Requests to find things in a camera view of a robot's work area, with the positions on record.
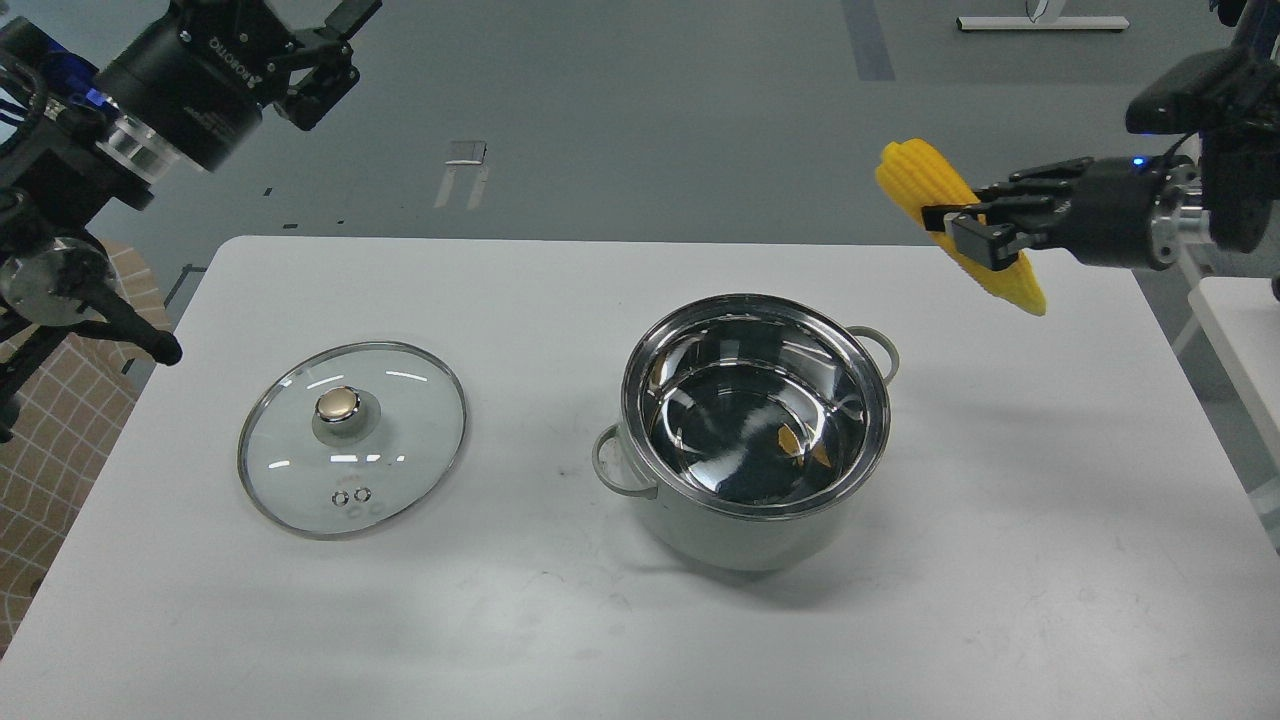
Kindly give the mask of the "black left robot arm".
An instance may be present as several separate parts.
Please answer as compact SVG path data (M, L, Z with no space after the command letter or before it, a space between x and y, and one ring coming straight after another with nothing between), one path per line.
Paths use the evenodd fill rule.
M134 210L177 163L216 170L274 108L312 129L357 83L352 38L381 8L340 1L292 29L266 1L172 1L97 68L31 20L3 27L3 439L19 392L70 336L179 363L175 336L122 297L88 223L111 201Z

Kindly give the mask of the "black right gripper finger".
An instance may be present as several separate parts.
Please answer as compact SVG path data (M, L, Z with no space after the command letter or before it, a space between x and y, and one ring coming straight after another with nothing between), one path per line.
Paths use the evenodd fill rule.
M973 190L978 204L991 206L1048 206L1065 202L1096 164L1092 156L1015 170L1007 179Z
M1002 272L1025 251L1056 249L1055 234L1071 208L1070 200L993 200L928 205L920 219L927 231L950 237L961 256Z

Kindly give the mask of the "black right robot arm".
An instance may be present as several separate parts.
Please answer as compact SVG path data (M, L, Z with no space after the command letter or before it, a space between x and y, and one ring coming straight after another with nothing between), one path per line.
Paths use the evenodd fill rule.
M1125 113L1128 132L1170 136L1170 149L1018 170L973 200L925 204L916 211L924 228L989 272L1009 272L1033 250L1153 272L1196 243L1274 252L1277 4L1216 1L1213 9L1235 29L1231 42L1180 60Z

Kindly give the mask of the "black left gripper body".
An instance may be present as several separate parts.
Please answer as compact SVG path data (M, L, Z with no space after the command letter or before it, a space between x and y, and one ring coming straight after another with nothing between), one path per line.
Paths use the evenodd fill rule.
M169 35L166 12L95 78L129 118L204 170L216 170L262 120L268 59L218 37Z

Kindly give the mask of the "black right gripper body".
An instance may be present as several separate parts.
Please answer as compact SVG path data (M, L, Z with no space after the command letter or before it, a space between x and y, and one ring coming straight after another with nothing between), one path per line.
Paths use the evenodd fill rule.
M1152 236L1167 173L1157 158L1093 160L1075 179L1062 214L1062 247L1091 266L1171 266L1172 246Z

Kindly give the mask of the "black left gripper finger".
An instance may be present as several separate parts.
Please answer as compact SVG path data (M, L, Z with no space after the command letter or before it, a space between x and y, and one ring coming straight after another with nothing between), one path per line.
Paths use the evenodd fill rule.
M358 83L351 40L381 1L340 1L319 27L289 33L266 64L265 100L301 131L311 131Z
M165 22L166 32L184 42L218 37L233 49L252 51L301 47L271 1L170 1Z

